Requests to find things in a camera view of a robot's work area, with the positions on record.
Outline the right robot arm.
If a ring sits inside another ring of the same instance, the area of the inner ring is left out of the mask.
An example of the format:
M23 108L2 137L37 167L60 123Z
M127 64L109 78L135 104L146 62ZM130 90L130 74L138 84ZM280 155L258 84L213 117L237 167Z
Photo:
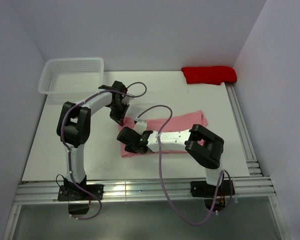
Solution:
M124 150L133 154L187 152L199 165L205 168L206 189L212 195L219 194L224 183L221 156L224 140L200 124L191 129L172 132L147 130L137 123L133 128L123 127L117 140L124 144Z

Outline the pink t shirt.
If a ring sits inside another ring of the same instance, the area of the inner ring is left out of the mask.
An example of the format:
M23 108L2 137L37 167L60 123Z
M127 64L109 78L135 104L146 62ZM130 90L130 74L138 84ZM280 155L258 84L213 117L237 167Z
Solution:
M147 128L146 130L158 131L160 127L166 121L166 118L158 118L158 119L147 119ZM204 127L207 127L208 121L205 118L202 110L198 110L196 112L187 113L180 116L172 117L171 120L167 123L167 125L163 128L163 132L180 132L191 129L194 124L200 124ZM124 127L129 127L133 129L135 126L134 120L131 117L125 117L123 121L123 126L118 127L118 132L122 130ZM186 151L176 151L176 150L162 150L163 154L185 154ZM140 154L127 152L125 150L125 145L123 143L120 144L120 155L122 158L135 157Z

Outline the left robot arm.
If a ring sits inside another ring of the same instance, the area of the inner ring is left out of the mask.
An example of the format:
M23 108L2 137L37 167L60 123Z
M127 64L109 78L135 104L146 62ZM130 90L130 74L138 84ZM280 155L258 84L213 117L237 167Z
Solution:
M123 102L127 98L128 89L119 81L112 86L102 85L88 98L75 103L65 102L62 106L56 133L60 137L67 154L67 172L65 179L73 183L69 194L76 200L86 197L88 188L84 168L84 146L91 133L91 117L100 109L110 108L110 118L122 126L129 104Z

